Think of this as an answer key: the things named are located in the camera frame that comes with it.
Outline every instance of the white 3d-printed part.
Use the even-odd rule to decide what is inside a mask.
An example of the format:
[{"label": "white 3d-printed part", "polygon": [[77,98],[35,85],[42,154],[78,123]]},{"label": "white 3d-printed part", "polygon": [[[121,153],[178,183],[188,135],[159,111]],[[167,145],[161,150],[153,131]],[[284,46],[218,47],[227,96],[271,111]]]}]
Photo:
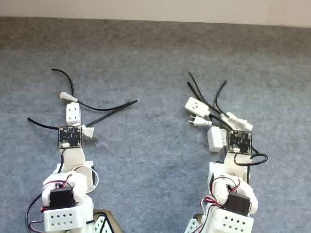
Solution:
[{"label": "white 3d-printed part", "polygon": [[85,224],[83,206],[44,211],[46,232],[64,231],[80,228]]}]

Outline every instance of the black circuit board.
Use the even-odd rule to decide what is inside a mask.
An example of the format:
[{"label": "black circuit board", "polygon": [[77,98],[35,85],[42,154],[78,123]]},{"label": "black circuit board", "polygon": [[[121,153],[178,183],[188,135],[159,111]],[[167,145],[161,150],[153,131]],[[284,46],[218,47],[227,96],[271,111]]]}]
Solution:
[{"label": "black circuit board", "polygon": [[249,131],[229,131],[228,152],[235,153],[236,149],[240,149],[239,154],[252,153],[253,133]]},{"label": "black circuit board", "polygon": [[64,126],[58,128],[58,148],[69,143],[68,148],[82,147],[82,126]]}]

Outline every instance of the white wall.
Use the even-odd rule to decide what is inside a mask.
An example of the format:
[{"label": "white wall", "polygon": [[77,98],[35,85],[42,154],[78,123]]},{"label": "white wall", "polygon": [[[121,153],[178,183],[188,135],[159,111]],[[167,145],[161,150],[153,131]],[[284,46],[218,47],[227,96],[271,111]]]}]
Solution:
[{"label": "white wall", "polygon": [[0,16],[311,27],[311,0],[0,0]]}]

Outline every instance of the black wire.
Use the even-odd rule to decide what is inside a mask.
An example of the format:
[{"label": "black wire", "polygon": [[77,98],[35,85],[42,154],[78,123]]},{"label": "black wire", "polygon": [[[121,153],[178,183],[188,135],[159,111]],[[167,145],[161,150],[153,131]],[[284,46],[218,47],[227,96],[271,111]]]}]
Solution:
[{"label": "black wire", "polygon": [[74,97],[74,88],[73,88],[73,83],[72,83],[72,80],[71,80],[70,76],[66,72],[64,72],[64,71],[62,71],[60,69],[51,69],[51,70],[59,71],[59,72],[63,73],[67,77],[67,79],[68,79],[68,81],[70,83],[71,95]]},{"label": "black wire", "polygon": [[25,212],[25,225],[26,225],[26,230],[27,233],[30,233],[30,227],[29,227],[29,222],[28,222],[28,215],[29,215],[29,211],[31,209],[31,207],[36,203],[37,200],[39,200],[39,198],[42,196],[42,194],[40,193],[31,203],[30,205],[27,207],[26,212]]},{"label": "black wire", "polygon": [[194,90],[193,86],[191,85],[191,83],[187,82],[189,88],[191,89],[191,91],[193,92],[194,96],[197,98],[197,100],[203,102],[203,100],[201,99],[201,97],[199,97],[198,93],[196,93],[196,91]]},{"label": "black wire", "polygon": [[224,122],[223,120],[221,120],[219,117],[217,117],[217,116],[215,116],[215,115],[213,115],[213,114],[209,114],[209,117],[218,120],[219,122],[223,123],[225,126],[227,126],[229,129],[232,130],[231,126],[228,125],[228,124],[227,124],[226,122]]},{"label": "black wire", "polygon": [[226,83],[227,83],[227,80],[225,80],[225,81],[222,83],[222,85],[220,86],[220,88],[218,89],[218,91],[217,91],[217,93],[216,93],[216,96],[215,96],[215,104],[216,104],[216,107],[219,109],[219,111],[220,111],[221,113],[223,113],[224,115],[228,116],[226,113],[224,113],[224,111],[222,111],[222,110],[220,109],[220,107],[218,106],[218,103],[217,103],[218,96],[219,96],[220,92],[222,91],[222,89],[223,89],[223,87],[225,86]]},{"label": "black wire", "polygon": [[40,123],[38,123],[38,122],[32,120],[30,117],[28,117],[27,120],[29,120],[30,122],[32,122],[32,123],[35,124],[35,125],[41,126],[41,127],[43,127],[43,128],[46,128],[46,129],[58,130],[58,127],[40,124]]},{"label": "black wire", "polygon": [[268,160],[268,155],[266,154],[261,154],[261,153],[258,153],[258,154],[253,154],[251,155],[250,159],[253,159],[255,157],[264,157],[264,159],[258,161],[258,162],[254,162],[254,163],[246,163],[246,164],[243,164],[243,163],[237,163],[237,153],[234,154],[234,163],[238,166],[255,166],[255,165],[259,165],[259,164],[263,164],[265,162],[267,162]]},{"label": "black wire", "polygon": [[193,80],[193,82],[194,82],[194,85],[196,86],[196,89],[198,90],[198,92],[199,92],[199,94],[200,94],[200,96],[201,96],[201,99],[204,101],[204,103],[205,103],[208,107],[210,107],[212,110],[214,110],[215,112],[217,112],[218,114],[220,114],[220,112],[218,111],[218,109],[214,108],[212,105],[210,105],[210,104],[204,99],[204,97],[203,97],[203,95],[202,95],[202,93],[201,93],[201,91],[200,91],[200,89],[199,89],[199,86],[198,86],[198,84],[196,83],[196,81],[195,81],[193,75],[192,75],[190,72],[188,72],[188,74],[189,74],[190,77],[192,78],[192,80]]},{"label": "black wire", "polygon": [[64,152],[67,150],[67,148],[64,148],[62,151],[62,154],[60,155],[60,166],[57,173],[60,173],[62,171],[63,165],[64,165]]},{"label": "black wire", "polygon": [[247,166],[246,183],[248,184],[249,184],[250,172],[251,172],[251,167]]},{"label": "black wire", "polygon": [[96,110],[96,111],[110,111],[110,110],[115,110],[115,109],[119,109],[119,108],[122,108],[124,106],[127,106],[130,102],[127,102],[127,103],[124,103],[122,105],[119,105],[119,106],[116,106],[116,107],[112,107],[112,108],[93,108],[91,106],[86,105],[85,103],[80,102],[80,101],[78,101],[78,103],[82,104],[83,106],[85,106],[87,108],[90,108],[90,109],[93,109],[93,110]]},{"label": "black wire", "polygon": [[111,116],[111,115],[117,113],[118,111],[120,111],[120,110],[122,110],[122,109],[124,109],[124,108],[126,108],[126,107],[128,107],[128,106],[131,106],[132,104],[134,104],[134,103],[136,103],[136,102],[137,102],[137,100],[132,101],[132,102],[129,102],[129,103],[127,103],[125,106],[123,106],[122,108],[117,108],[117,109],[111,111],[110,113],[108,113],[108,114],[106,114],[106,115],[104,115],[104,116],[102,116],[102,117],[100,117],[100,118],[98,118],[98,119],[96,119],[96,120],[94,120],[94,121],[92,121],[92,122],[86,124],[86,127],[90,127],[91,125],[94,125],[94,124],[100,122],[101,120],[104,120],[105,118],[107,118],[107,117],[109,117],[109,116]]}]

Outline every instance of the white plug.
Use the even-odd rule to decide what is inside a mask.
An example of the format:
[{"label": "white plug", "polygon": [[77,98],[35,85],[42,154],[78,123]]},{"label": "white plug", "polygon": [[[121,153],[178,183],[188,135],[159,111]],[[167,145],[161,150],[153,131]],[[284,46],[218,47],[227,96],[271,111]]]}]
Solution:
[{"label": "white plug", "polygon": [[194,121],[188,120],[188,122],[193,123],[194,126],[210,126],[212,125],[211,121],[205,120],[202,117],[199,116],[190,116],[191,118],[194,118]]},{"label": "white plug", "polygon": [[243,119],[237,118],[231,112],[227,112],[226,114],[229,117],[229,120],[233,121],[242,130],[252,131],[253,125],[248,123],[247,120],[243,120]]},{"label": "white plug", "polygon": [[68,103],[66,106],[66,123],[67,125],[81,124],[81,111],[78,103]]},{"label": "white plug", "polygon": [[60,95],[59,95],[59,98],[65,99],[65,100],[69,100],[69,101],[72,101],[72,102],[77,102],[78,101],[77,98],[75,98],[72,95],[68,94],[66,91],[61,92]]},{"label": "white plug", "polygon": [[212,126],[207,132],[208,147],[211,152],[220,151],[223,145],[222,134],[220,128]]},{"label": "white plug", "polygon": [[185,109],[199,117],[205,117],[209,115],[208,106],[193,97],[188,99],[185,105]]},{"label": "white plug", "polygon": [[92,138],[94,133],[94,127],[86,127],[85,125],[82,125],[82,133],[83,135]]}]

